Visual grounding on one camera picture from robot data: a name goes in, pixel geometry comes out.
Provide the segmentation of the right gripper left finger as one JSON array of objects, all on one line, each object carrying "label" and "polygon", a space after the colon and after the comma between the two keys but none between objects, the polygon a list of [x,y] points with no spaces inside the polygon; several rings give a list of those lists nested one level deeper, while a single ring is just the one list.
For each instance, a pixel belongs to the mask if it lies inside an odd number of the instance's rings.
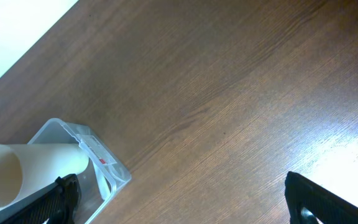
[{"label": "right gripper left finger", "polygon": [[57,177],[55,182],[0,211],[0,223],[74,222],[81,200],[77,175]]}]

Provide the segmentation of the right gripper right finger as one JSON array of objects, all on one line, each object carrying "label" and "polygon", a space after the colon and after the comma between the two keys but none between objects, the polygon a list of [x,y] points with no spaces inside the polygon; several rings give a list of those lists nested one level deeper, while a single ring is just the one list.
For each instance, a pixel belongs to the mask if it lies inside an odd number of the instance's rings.
[{"label": "right gripper right finger", "polygon": [[285,179],[291,224],[358,223],[358,207],[296,172]]}]

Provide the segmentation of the cream plastic cup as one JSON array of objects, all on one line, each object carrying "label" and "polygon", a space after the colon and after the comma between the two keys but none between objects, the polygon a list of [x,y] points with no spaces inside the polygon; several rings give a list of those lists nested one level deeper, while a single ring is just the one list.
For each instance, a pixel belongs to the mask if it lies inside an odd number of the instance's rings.
[{"label": "cream plastic cup", "polygon": [[89,157],[76,144],[0,144],[0,208],[53,183],[80,174]]}]

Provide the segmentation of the clear plastic storage container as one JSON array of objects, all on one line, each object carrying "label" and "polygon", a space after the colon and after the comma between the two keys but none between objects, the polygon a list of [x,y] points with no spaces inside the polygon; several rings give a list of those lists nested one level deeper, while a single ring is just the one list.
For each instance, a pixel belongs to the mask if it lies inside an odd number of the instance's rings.
[{"label": "clear plastic storage container", "polygon": [[[76,174],[81,189],[81,200],[76,211],[75,223],[91,223],[118,191],[131,180],[131,175],[125,166],[87,126],[52,118],[41,127],[28,144],[76,144],[88,155],[87,168],[82,173]],[[111,194],[106,200],[103,200],[99,193],[93,163],[100,168],[109,185]],[[0,208],[0,211],[12,205]]]}]

